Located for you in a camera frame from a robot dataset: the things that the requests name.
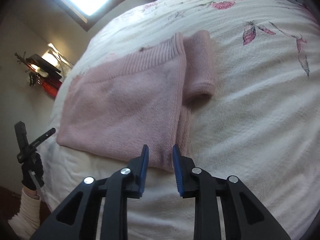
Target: ribbed cuff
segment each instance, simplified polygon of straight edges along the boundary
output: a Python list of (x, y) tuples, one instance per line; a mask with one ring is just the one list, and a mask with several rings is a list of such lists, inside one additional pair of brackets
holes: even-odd
[(99, 71), (95, 71), (94, 76), (88, 78), (88, 81), (100, 82), (110, 80), (118, 76), (135, 74), (163, 65), (179, 55), (184, 54), (185, 51), (182, 34), (175, 33), (171, 38), (156, 46), (143, 48), (140, 51), (128, 54), (127, 56), (116, 59), (115, 61), (108, 62), (106, 63), (107, 65), (101, 65), (101, 80), (97, 77), (97, 75), (99, 76)]

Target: floral bedspread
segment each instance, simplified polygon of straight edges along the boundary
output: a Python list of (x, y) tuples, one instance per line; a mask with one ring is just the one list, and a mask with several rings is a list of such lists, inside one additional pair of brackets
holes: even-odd
[[(50, 127), (60, 127), (71, 80), (88, 68), (176, 32), (210, 32), (217, 88), (195, 106), (188, 154), (213, 176), (238, 176), (298, 240), (320, 208), (320, 27), (287, 0), (158, 0), (106, 25), (64, 81)], [(51, 209), (86, 176), (109, 177), (125, 163), (61, 147), (40, 148)], [(140, 200), (128, 202), (130, 239), (193, 239), (194, 202), (173, 174), (149, 169)]]

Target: white sleeve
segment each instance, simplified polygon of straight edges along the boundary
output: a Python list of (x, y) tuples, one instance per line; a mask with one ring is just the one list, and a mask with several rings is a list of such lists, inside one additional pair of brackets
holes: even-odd
[(29, 240), (40, 226), (40, 203), (40, 199), (33, 199), (22, 190), (20, 211), (8, 223), (23, 240)]

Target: leaf print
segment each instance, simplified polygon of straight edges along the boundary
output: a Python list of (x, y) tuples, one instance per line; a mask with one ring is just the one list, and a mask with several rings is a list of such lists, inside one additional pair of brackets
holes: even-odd
[(309, 63), (307, 60), (307, 54), (303, 49), (301, 49), (300, 52), (298, 53), (298, 60), (300, 62), (301, 67), (307, 73), (307, 76), (309, 78), (309, 73), (310, 73)]
[(265, 26), (263, 26), (263, 25), (257, 25), (257, 27), (258, 27), (260, 30), (262, 30), (262, 31), (264, 31), (265, 33), (268, 33), (268, 34), (270, 34), (270, 35), (275, 35), (275, 34), (276, 34), (275, 32), (267, 29), (267, 28), (266, 28)]
[(296, 40), (296, 43), (297, 43), (297, 49), (298, 49), (298, 53), (301, 51), (301, 43), (304, 42), (304, 43), (307, 43), (307, 40), (304, 40), (302, 38), (302, 35), (301, 35), (301, 38), (297, 38)]
[(214, 2), (211, 4), (213, 8), (218, 10), (229, 9), (236, 4), (235, 1), (223, 1), (223, 2)]
[(249, 44), (256, 37), (256, 28), (253, 25), (253, 22), (248, 22), (244, 27), (243, 33), (243, 46)]
[(281, 31), (275, 24), (273, 24), (272, 22), (270, 22), (271, 23), (271, 25), (273, 26), (273, 27), (275, 27), (278, 31), (280, 31), (281, 33), (283, 33), (285, 36), (287, 36), (287, 37), (291, 37), (291, 38), (298, 38), (298, 37), (296, 37), (296, 36), (294, 36), (294, 35), (291, 35), (291, 34), (288, 34), (288, 33), (285, 33), (285, 32), (283, 32), (283, 31)]
[(302, 43), (308, 43), (307, 40), (303, 39), (301, 34), (300, 34), (301, 38), (298, 38), (295, 35), (291, 35), (291, 34), (288, 34), (288, 33), (281, 31), (275, 24), (273, 24), (272, 22), (270, 22), (270, 23), (272, 24), (273, 27), (275, 27), (278, 31), (283, 33), (285, 36), (296, 39), (297, 50), (298, 50), (298, 60), (300, 62), (301, 67), (307, 73), (307, 76), (309, 78), (310, 69), (309, 69), (309, 63), (308, 63), (308, 59), (307, 59), (307, 53), (302, 48)]

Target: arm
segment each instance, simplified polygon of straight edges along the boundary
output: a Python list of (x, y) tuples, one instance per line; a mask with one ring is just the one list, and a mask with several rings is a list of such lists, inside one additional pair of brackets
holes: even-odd
[(40, 226), (40, 203), (36, 191), (23, 188), (20, 211), (8, 221), (13, 231), (23, 240), (29, 239)]
[(21, 168), (23, 174), (22, 184), (24, 186), (21, 194), (20, 211), (8, 223), (21, 239), (27, 240), (40, 226), (39, 212), (41, 200), (29, 174), (29, 170), (31, 170), (39, 177), (42, 177), (43, 166), (40, 155), (36, 155), (35, 163), (29, 159), (23, 163)]

